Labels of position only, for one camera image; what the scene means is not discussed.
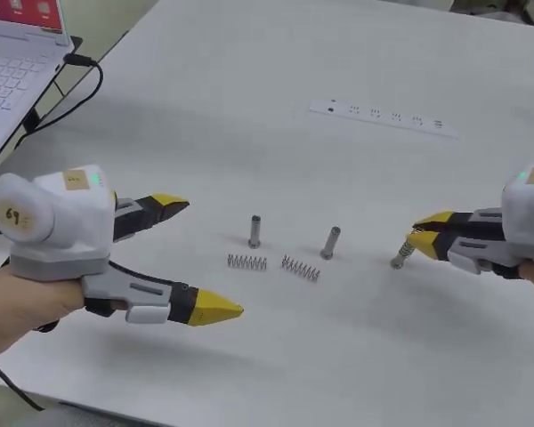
power strip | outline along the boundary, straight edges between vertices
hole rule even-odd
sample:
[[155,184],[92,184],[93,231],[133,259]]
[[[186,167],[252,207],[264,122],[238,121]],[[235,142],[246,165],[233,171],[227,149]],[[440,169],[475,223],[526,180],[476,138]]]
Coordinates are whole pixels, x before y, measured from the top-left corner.
[[312,100],[309,110],[314,113],[327,114],[360,120],[361,122],[378,123],[380,125],[400,127],[423,133],[458,138],[457,130],[442,120],[423,116],[406,116],[381,109],[363,108],[354,104],[345,104],[337,100]]

handwritten number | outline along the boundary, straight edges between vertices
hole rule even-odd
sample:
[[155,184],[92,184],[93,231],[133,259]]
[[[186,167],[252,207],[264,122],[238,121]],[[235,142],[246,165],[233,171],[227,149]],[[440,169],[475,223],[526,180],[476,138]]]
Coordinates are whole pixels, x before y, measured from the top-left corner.
[[20,224],[20,213],[18,211],[14,211],[12,208],[6,211],[6,218],[9,220],[13,218],[16,225]]

white table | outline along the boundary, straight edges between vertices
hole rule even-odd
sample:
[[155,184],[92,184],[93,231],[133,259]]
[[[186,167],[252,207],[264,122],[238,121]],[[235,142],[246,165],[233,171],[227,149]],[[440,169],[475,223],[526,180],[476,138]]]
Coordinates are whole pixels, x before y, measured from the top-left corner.
[[[414,220],[498,205],[534,161],[534,28],[361,0],[163,1],[102,66],[99,96],[1,172],[97,162],[121,197],[187,197],[114,259],[246,312],[201,328],[78,313],[0,357],[20,387],[176,427],[534,425],[534,287],[388,264]],[[460,139],[312,98],[440,117]],[[226,267],[251,253],[252,214],[263,274]],[[284,254],[320,282],[280,271]]]

compression spring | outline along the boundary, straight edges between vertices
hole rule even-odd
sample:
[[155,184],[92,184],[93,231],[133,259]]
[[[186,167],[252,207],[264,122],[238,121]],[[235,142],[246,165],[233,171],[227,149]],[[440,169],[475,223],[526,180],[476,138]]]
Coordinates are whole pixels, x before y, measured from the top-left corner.
[[267,270],[267,258],[262,256],[228,254],[228,266],[233,269]]
[[[414,228],[411,234],[420,233],[421,229]],[[398,251],[398,254],[390,261],[390,265],[399,270],[403,267],[403,263],[415,252],[416,248],[406,240]]]
[[287,255],[283,257],[283,261],[281,262],[281,268],[295,273],[297,276],[306,278],[311,282],[316,282],[320,276],[320,270],[315,269],[314,267],[305,264],[304,262],[295,261]]

black cable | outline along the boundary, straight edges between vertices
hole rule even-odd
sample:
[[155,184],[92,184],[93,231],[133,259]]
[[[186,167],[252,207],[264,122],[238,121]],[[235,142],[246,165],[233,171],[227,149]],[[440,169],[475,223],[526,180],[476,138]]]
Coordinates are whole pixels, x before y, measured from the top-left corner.
[[[44,130],[50,126],[55,125],[56,123],[59,123],[61,120],[63,120],[65,117],[69,116],[71,113],[75,112],[77,109],[79,109],[83,104],[90,101],[101,89],[101,86],[103,84],[103,80],[105,78],[103,74],[103,70],[101,68],[101,65],[96,60],[92,60],[91,58],[88,58],[83,55],[77,55],[75,53],[70,53],[68,55],[65,55],[64,58],[65,62],[69,65],[75,65],[77,67],[95,67],[99,71],[99,82],[95,86],[95,89],[91,92],[89,96],[82,99],[80,102],[78,102],[76,105],[74,105],[71,109],[66,111],[65,113],[59,115],[54,120],[47,122],[45,125],[41,125],[36,127],[33,131],[28,132],[24,134],[18,143],[16,144],[16,148],[20,146],[22,141],[24,141],[26,138],[28,138],[30,135],[33,135],[34,133],[37,133],[41,130]],[[28,394],[26,394],[25,391],[23,391],[20,387],[18,387],[14,382],[6,375],[2,369],[0,369],[0,378],[2,381],[5,382],[5,384],[12,390],[14,393],[16,393],[24,402],[26,402],[28,405],[30,405],[32,408],[34,408],[36,411],[43,411],[44,409],[40,407],[34,400],[32,400]]]
[[34,408],[36,411],[43,411],[44,409],[40,407],[30,396],[26,394],[25,391],[23,391],[20,387],[18,387],[16,384],[12,382],[10,378],[8,378],[8,375],[6,375],[2,369],[0,369],[0,378],[2,381],[6,383],[6,385],[12,390],[14,393],[16,393],[20,398],[26,402],[28,405],[30,405],[32,408]]
[[97,85],[93,89],[93,91],[84,99],[82,99],[80,102],[75,104],[73,107],[68,109],[65,113],[60,114],[55,119],[47,122],[44,125],[38,126],[36,129],[34,129],[31,132],[25,133],[20,140],[16,143],[16,149],[24,142],[26,138],[28,138],[30,135],[33,135],[34,133],[38,133],[39,131],[43,131],[44,129],[47,129],[48,127],[51,127],[57,123],[59,123],[61,120],[63,120],[65,117],[69,116],[70,114],[74,113],[77,109],[82,107],[85,103],[90,101],[101,89],[101,86],[103,84],[103,80],[105,79],[105,75],[103,73],[103,69],[101,68],[101,65],[96,60],[92,60],[91,58],[86,58],[81,55],[75,55],[73,53],[66,55],[65,61],[69,65],[76,65],[79,67],[95,67],[99,71],[99,81],[97,82]]
[[65,93],[61,90],[60,86],[57,84],[55,80],[53,80],[53,84],[55,85],[55,87],[57,87],[57,90],[60,92],[61,96],[65,97]]

